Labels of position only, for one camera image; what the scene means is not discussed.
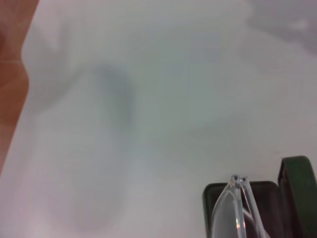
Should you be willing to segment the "clear white glasses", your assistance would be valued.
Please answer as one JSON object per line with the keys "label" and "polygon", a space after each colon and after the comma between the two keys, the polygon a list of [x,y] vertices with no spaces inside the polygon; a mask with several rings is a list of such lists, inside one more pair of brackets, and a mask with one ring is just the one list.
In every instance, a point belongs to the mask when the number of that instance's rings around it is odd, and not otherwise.
{"label": "clear white glasses", "polygon": [[210,238],[247,238],[246,220],[253,226],[256,238],[270,238],[248,178],[232,175],[213,208]]}

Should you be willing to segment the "green glasses case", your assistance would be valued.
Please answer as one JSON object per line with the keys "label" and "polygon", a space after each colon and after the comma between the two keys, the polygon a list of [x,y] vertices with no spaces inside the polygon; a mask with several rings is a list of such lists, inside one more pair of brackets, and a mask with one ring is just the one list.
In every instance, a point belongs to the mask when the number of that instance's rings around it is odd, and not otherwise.
{"label": "green glasses case", "polygon": [[[206,238],[210,238],[213,208],[228,183],[211,183],[203,192]],[[270,238],[317,238],[317,179],[307,157],[283,158],[278,183],[249,183]],[[247,238],[256,238],[253,226],[246,223]]]}

